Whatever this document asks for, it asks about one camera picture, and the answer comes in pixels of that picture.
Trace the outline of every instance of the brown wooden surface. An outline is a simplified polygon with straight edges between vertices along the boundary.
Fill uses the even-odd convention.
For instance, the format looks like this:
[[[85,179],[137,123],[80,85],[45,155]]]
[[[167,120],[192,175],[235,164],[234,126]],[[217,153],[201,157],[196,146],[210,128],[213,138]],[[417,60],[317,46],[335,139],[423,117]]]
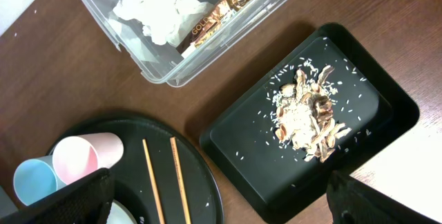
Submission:
[[[36,0],[0,37],[0,185],[14,198],[20,162],[43,156],[73,124],[113,109],[149,114],[197,145],[210,121],[330,21],[346,26],[421,110],[411,131],[353,176],[442,221],[442,0],[288,0],[183,88],[147,82],[80,0]],[[220,187],[226,223],[261,223],[203,156]],[[331,222],[324,196],[290,221]]]

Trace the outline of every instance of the plastic container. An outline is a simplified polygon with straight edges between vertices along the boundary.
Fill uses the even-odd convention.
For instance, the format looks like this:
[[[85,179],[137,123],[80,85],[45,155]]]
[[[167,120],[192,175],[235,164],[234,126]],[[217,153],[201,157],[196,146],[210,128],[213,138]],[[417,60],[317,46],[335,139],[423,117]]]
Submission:
[[[167,83],[174,87],[184,86],[208,65],[219,58],[262,20],[279,8],[286,0],[252,0],[228,23],[223,25],[210,40],[183,59],[168,44],[155,45],[150,37],[142,34],[142,24],[136,20],[124,21],[113,13],[119,0],[82,0],[109,39],[121,51],[121,44],[150,82]],[[208,1],[215,4],[218,0]]]

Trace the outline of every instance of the pink paper cup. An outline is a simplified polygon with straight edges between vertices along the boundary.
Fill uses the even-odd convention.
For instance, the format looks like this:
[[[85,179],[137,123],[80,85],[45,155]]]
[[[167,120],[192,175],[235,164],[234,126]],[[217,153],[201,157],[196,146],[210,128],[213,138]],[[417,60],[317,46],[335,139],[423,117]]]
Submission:
[[[60,180],[69,185],[99,168],[111,168],[123,152],[123,142],[113,133],[71,136],[57,144],[52,163]]]

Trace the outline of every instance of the food wrapper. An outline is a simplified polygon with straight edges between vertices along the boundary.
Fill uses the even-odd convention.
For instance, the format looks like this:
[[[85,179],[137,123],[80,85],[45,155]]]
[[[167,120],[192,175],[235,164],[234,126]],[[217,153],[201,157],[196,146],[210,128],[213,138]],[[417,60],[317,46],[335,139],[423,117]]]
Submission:
[[[183,58],[210,39],[223,24],[228,22],[250,0],[219,0],[215,8],[203,17],[177,47]]]

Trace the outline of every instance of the black plate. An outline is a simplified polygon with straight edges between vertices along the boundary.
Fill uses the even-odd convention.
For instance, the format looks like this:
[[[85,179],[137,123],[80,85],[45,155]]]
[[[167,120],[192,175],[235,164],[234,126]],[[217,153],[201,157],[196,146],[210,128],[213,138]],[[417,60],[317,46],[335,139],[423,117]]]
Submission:
[[[144,156],[143,138],[147,140],[165,221],[185,223],[169,141],[173,136],[177,138],[192,223],[224,222],[221,196],[207,164],[190,142],[157,120],[134,114],[93,118],[65,132],[55,144],[68,136],[100,132],[114,133],[123,141],[124,155],[110,168],[115,175],[115,200],[124,205],[138,223],[142,223],[140,217],[144,223],[159,223]]]
[[[271,130],[269,116],[276,107],[267,98],[292,83],[298,68],[312,78],[305,62],[319,71],[327,64],[335,68],[327,78],[338,89],[331,96],[337,100],[334,118],[353,129],[324,164],[304,162],[305,152],[290,146],[281,149]],[[266,222],[284,223],[325,193],[332,170],[351,173],[418,118],[417,105],[356,39],[342,26],[327,24],[230,106],[201,135],[200,144]]]

